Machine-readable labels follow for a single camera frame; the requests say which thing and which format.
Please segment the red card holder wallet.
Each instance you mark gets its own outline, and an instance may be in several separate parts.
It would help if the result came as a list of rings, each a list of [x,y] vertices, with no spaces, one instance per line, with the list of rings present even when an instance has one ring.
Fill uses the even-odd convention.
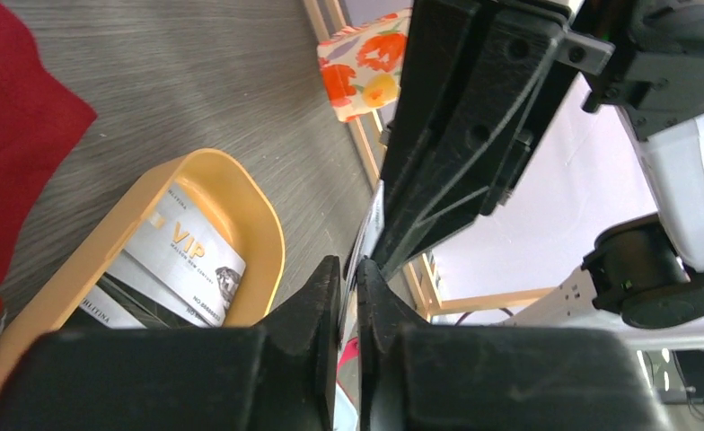
[[[337,366],[335,386],[333,430],[356,431],[359,429],[359,414],[350,390],[355,384],[351,381],[350,362],[359,357],[358,337],[352,337],[341,350]]]

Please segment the white VIP card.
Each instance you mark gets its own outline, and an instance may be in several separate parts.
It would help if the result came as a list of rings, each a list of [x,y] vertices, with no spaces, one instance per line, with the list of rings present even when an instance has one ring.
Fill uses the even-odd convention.
[[[177,183],[162,194],[124,252],[215,327],[223,325],[246,269]]]

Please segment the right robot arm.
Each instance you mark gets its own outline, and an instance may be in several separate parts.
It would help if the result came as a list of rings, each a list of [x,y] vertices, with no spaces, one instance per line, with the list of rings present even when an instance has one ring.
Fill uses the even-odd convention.
[[[387,279],[512,194],[577,75],[612,105],[657,211],[604,231],[540,304],[432,325]],[[384,158],[383,231],[356,266],[364,430],[668,430],[637,360],[576,317],[704,317],[704,1],[417,1]]]

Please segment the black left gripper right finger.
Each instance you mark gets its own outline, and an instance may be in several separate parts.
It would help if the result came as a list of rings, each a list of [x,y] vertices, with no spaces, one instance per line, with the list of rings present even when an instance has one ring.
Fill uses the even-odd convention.
[[[603,330],[449,326],[356,270],[363,430],[669,430],[636,358]]]

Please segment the yellow oval tray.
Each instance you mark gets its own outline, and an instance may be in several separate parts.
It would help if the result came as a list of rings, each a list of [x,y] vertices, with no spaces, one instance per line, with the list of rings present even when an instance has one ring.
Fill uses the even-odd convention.
[[[7,326],[0,336],[0,391],[22,354],[39,336],[63,325],[173,183],[247,263],[225,326],[250,326],[269,313],[286,261],[276,211],[231,155],[200,149],[140,176]]]

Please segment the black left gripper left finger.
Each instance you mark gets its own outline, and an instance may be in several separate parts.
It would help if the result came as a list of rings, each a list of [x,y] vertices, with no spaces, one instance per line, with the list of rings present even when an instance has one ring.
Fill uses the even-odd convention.
[[[0,391],[0,430],[330,430],[340,263],[249,327],[59,330]]]

